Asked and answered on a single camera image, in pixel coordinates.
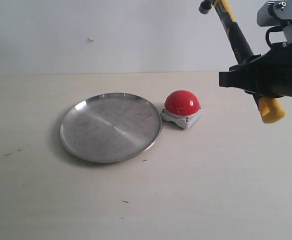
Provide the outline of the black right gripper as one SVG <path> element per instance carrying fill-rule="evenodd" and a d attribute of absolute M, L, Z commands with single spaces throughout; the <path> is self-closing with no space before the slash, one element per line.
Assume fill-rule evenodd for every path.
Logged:
<path fill-rule="evenodd" d="M 292 97 L 292 43 L 274 43 L 267 53 L 258 55 L 247 47 L 245 61 L 220 71 L 218 84 L 259 97 Z"/>

